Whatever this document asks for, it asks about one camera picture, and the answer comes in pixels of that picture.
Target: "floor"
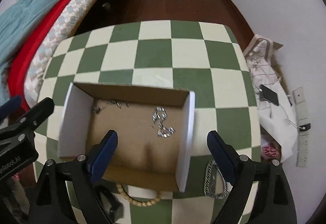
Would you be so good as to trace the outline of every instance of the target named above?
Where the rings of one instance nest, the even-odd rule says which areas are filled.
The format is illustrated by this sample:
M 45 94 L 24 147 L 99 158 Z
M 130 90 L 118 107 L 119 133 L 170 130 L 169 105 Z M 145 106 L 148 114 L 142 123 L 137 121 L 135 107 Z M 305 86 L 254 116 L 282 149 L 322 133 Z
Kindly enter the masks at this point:
M 110 3 L 110 10 L 102 7 L 106 2 Z M 146 20 L 199 21 L 227 25 L 244 50 L 253 33 L 239 14 L 230 0 L 98 0 L 76 35 L 109 25 Z

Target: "screw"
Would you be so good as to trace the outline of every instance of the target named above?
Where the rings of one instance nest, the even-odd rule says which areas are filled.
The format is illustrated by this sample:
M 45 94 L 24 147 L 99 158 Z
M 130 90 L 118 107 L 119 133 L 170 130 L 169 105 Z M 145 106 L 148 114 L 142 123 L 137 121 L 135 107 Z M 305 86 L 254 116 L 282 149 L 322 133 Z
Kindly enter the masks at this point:
M 51 166 L 53 164 L 53 160 L 47 160 L 45 165 L 46 166 Z
M 275 166 L 279 166 L 280 162 L 278 160 L 272 160 L 272 164 L 274 164 Z
M 77 157 L 77 161 L 83 161 L 86 159 L 86 155 L 84 154 L 80 154 L 78 157 Z
M 18 137 L 18 141 L 23 141 L 25 138 L 25 134 L 20 134 L 20 136 Z
M 247 155 L 240 155 L 240 160 L 242 160 L 242 161 L 247 161 L 249 158 L 248 158 L 248 156 Z

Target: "open box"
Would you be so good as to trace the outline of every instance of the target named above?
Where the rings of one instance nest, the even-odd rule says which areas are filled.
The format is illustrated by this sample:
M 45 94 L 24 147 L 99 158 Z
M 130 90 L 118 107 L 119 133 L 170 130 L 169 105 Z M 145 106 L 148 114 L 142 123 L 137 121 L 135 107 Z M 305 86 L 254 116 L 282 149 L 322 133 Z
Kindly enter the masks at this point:
M 127 101 L 130 106 L 106 101 Z M 94 114 L 92 108 L 104 108 Z M 175 132 L 157 136 L 153 111 L 164 106 L 164 126 Z M 58 156 L 71 160 L 88 153 L 108 130 L 118 134 L 118 147 L 103 178 L 156 191 L 185 191 L 188 177 L 195 111 L 193 91 L 142 86 L 71 83 L 60 128 Z

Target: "checkered tablecloth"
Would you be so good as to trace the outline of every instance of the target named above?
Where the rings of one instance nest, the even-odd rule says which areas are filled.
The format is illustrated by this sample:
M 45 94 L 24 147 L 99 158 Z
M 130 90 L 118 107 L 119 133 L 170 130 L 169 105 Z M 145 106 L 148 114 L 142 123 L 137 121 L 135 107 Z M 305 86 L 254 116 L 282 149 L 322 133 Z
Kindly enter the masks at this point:
M 193 149 L 186 192 L 164 192 L 151 207 L 129 204 L 115 184 L 103 181 L 124 205 L 120 224 L 210 224 L 224 200 L 205 197 L 205 167 L 212 156 L 207 148 L 209 131 L 217 130 L 239 154 L 260 160 L 260 127 L 250 75 L 232 31 L 222 24 L 147 21 L 97 29 L 61 42 L 48 64 L 38 101 L 51 97 L 54 113 L 36 131 L 35 162 L 38 177 L 48 159 L 57 156 L 59 128 L 66 92 L 71 81 L 184 88 L 195 91 Z M 216 190 L 221 190 L 217 181 Z M 83 222 L 71 185 L 75 214 Z M 251 212 L 257 183 L 240 223 Z M 126 191 L 148 201 L 155 192 L 133 186 Z

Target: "red blanket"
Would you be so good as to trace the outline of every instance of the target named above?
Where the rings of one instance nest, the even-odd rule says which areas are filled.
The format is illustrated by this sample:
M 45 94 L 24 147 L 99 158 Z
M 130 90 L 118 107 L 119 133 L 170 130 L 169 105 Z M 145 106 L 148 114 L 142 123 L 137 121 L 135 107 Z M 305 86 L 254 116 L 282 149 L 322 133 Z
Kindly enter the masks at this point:
M 40 25 L 26 40 L 16 58 L 12 62 L 9 77 L 8 87 L 10 96 L 20 95 L 22 98 L 22 108 L 27 111 L 29 106 L 24 96 L 24 81 L 29 65 L 32 62 L 36 51 L 52 28 L 54 22 L 58 19 L 66 5 L 71 0 L 60 0 L 53 9 L 45 16 Z

